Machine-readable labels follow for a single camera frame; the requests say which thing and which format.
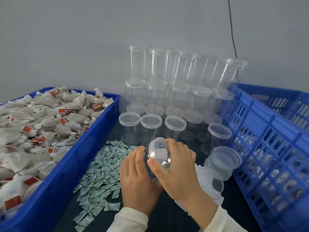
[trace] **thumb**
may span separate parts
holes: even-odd
[[[164,185],[164,182],[168,179],[168,172],[154,158],[149,158],[147,164],[161,184]]]

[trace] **white sleeve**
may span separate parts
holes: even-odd
[[[133,208],[122,208],[114,218],[107,232],[144,232],[147,229],[148,217]]]
[[[212,222],[204,230],[204,232],[245,232],[233,218],[231,218],[227,211],[221,206],[218,207],[216,215],[214,216]]]

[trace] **gray wall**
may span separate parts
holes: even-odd
[[[308,0],[230,0],[241,82],[309,92]],[[227,0],[0,0],[0,101],[61,86],[124,95],[128,45],[234,58]]]

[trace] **blue crate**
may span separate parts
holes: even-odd
[[[263,231],[309,231],[309,94],[231,89],[223,122],[242,157],[233,175],[254,217]]]
[[[52,88],[47,87],[39,91],[45,92]],[[102,148],[105,139],[118,120],[120,95],[108,93],[104,93],[104,95],[113,98],[112,105],[105,109],[95,123],[68,151],[17,214],[0,223],[0,231],[45,232],[52,230],[74,188],[97,151]]]

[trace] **blue tray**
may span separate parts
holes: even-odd
[[[309,94],[240,84],[224,109],[233,172],[263,231],[309,231]]]
[[[0,223],[0,231],[50,231],[53,228],[80,178],[118,120],[120,95],[104,93],[104,96],[113,98],[112,105],[81,136],[17,214]]]

